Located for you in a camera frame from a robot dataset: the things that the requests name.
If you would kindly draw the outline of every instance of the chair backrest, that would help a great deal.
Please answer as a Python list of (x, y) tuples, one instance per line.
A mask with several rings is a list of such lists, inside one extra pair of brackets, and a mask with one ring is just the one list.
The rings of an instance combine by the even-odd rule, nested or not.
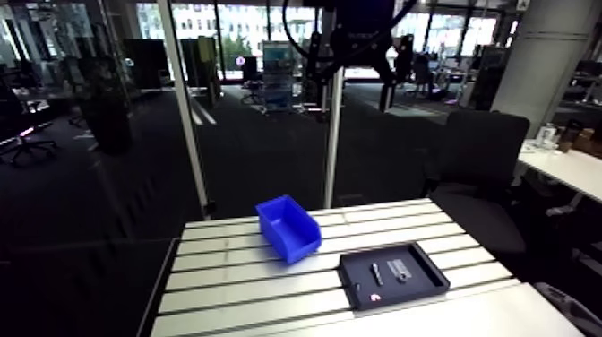
[(30, 127), (30, 118), (23, 112), (23, 105), (12, 91), (0, 92), (0, 142)]
[(528, 130), (529, 121), (524, 117), (490, 112), (451, 113), (438, 155), (441, 181), (507, 187)]

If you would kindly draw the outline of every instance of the white desk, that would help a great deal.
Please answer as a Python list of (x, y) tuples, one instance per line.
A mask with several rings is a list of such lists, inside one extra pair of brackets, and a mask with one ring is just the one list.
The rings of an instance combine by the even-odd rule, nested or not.
[[(256, 217), (187, 224), (151, 335), (581, 336), (429, 199), (311, 214), (322, 246), (293, 265), (278, 260)], [(450, 291), (354, 313), (340, 255), (414, 240)]]
[(519, 161), (602, 203), (602, 160), (580, 151), (534, 150), (522, 152)]

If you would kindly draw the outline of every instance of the blue plastic bin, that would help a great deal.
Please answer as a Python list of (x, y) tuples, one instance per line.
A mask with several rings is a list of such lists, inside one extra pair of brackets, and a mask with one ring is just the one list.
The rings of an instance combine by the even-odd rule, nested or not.
[(293, 198), (283, 195), (255, 206), (263, 236), (293, 264), (322, 244), (320, 226)]

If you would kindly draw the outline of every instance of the tree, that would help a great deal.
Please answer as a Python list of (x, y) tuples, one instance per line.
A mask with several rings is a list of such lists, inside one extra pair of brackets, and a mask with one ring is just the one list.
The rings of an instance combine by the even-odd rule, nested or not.
[(242, 38), (240, 35), (232, 40), (230, 37), (225, 37), (221, 40), (221, 46), (224, 52), (224, 62), (226, 63), (226, 70), (239, 70), (237, 65), (237, 57), (239, 56), (250, 56), (251, 45), (249, 41)]

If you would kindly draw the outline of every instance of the black tray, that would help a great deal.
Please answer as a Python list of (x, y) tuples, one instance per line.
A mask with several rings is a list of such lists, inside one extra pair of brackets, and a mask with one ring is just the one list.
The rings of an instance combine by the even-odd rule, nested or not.
[[(382, 286), (374, 276), (372, 263), (378, 265)], [(399, 271), (406, 274), (405, 279), (396, 277)], [(339, 273), (356, 310), (439, 295), (450, 288), (450, 282), (415, 242), (342, 255)]]

